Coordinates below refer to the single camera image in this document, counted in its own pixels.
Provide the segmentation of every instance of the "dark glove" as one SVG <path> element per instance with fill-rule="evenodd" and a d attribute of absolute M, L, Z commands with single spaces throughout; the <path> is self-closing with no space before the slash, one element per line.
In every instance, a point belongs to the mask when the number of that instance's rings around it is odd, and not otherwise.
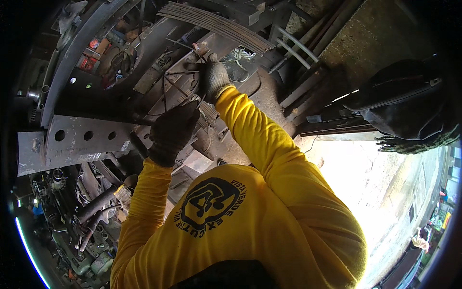
<path fill-rule="evenodd" d="M 174 166 L 176 156 L 191 139 L 201 115 L 197 105 L 197 101 L 178 105 L 156 119 L 149 136 L 152 147 L 147 151 L 149 158 L 156 164 Z"/>
<path fill-rule="evenodd" d="M 222 63 L 218 61 L 217 54 L 212 53 L 206 64 L 193 64 L 188 66 L 189 70 L 200 70 L 199 94 L 204 95 L 204 101 L 215 104 L 221 93 L 226 88 L 232 87 L 228 72 Z"/>

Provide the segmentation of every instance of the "bundle of metal rods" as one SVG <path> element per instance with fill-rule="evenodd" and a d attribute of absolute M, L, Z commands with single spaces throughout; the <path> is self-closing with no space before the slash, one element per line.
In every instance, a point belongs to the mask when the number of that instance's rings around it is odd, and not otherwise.
<path fill-rule="evenodd" d="M 169 2 L 157 12 L 157 15 L 188 22 L 213 31 L 236 41 L 258 55 L 263 55 L 266 51 L 275 47 L 274 44 L 244 26 L 212 12 L 185 4 Z"/>

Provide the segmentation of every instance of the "work glove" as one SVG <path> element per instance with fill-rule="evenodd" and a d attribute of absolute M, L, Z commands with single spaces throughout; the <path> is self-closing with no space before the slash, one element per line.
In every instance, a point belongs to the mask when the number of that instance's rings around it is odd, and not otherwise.
<path fill-rule="evenodd" d="M 173 167 L 178 153 L 187 145 L 201 113 L 198 101 L 177 105 L 161 115 L 151 126 L 152 146 L 147 155 L 159 166 Z"/>
<path fill-rule="evenodd" d="M 229 80 L 225 66 L 218 61 L 216 53 L 209 55 L 206 64 L 193 64 L 188 66 L 188 69 L 200 71 L 199 94 L 205 94 L 204 101 L 210 104 L 217 103 L 221 93 L 227 88 L 234 87 Z"/>

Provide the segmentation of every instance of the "shirt logo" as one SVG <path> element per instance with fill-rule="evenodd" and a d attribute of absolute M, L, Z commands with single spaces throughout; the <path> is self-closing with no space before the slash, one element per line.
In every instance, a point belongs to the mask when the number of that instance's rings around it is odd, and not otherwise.
<path fill-rule="evenodd" d="M 208 178 L 191 189 L 175 213 L 175 226 L 193 237 L 202 238 L 207 230 L 231 216 L 245 198 L 245 185 L 235 180 L 229 183 L 220 178 Z"/>

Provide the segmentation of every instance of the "yellow long-sleeve shirt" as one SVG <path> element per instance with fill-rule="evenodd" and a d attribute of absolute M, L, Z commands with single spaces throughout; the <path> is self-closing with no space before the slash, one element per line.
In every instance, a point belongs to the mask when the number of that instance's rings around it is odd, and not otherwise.
<path fill-rule="evenodd" d="M 111 288 L 169 288 L 224 260 L 259 260 L 281 288 L 349 288 L 363 232 L 290 136 L 235 88 L 216 109 L 257 169 L 200 175 L 167 217 L 171 168 L 144 161 L 122 224 Z"/>

